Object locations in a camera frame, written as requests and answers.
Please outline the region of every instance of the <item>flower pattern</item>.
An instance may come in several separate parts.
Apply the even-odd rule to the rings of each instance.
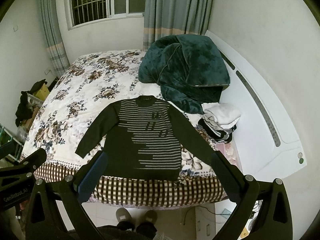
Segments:
[[[138,70],[144,55],[142,50],[123,50],[79,57],[59,79],[40,108],[22,155],[27,157],[41,147],[46,150],[49,163],[75,169],[86,164],[102,148],[105,137],[84,159],[76,155],[75,150],[93,120],[108,104],[139,95],[163,99],[157,84],[139,82]],[[183,114],[196,126],[199,115]],[[196,128],[216,150],[217,145],[205,131]],[[224,149],[225,156],[235,164],[233,147]],[[210,166],[183,147],[181,155],[180,182],[214,174]]]

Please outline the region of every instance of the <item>sweater neckline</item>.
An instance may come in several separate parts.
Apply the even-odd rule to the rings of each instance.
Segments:
[[[152,106],[157,99],[154,96],[138,96],[136,98],[136,103],[141,107]]]

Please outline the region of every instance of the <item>metal bolt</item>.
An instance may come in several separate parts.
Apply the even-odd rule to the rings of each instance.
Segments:
[[[36,184],[40,185],[43,182],[43,179],[37,179]]]
[[[276,184],[281,185],[282,184],[282,180],[281,179],[276,179]]]
[[[253,177],[252,177],[251,175],[246,175],[246,176],[245,176],[245,179],[246,179],[247,181],[253,181]]]
[[[72,181],[73,180],[73,176],[72,175],[68,175],[64,178],[65,181]]]

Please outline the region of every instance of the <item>stack of folded clothes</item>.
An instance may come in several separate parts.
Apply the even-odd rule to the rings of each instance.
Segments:
[[[200,128],[216,142],[231,142],[240,111],[228,103],[203,103],[202,109],[204,115],[198,122]]]

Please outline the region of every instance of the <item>teal curtain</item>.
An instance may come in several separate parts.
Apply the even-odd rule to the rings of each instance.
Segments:
[[[211,6],[212,0],[146,0],[143,48],[172,34],[204,35]]]
[[[63,46],[58,23],[56,0],[38,0],[40,19],[47,43],[47,51],[53,63],[54,70],[60,78],[70,67],[70,63]]]

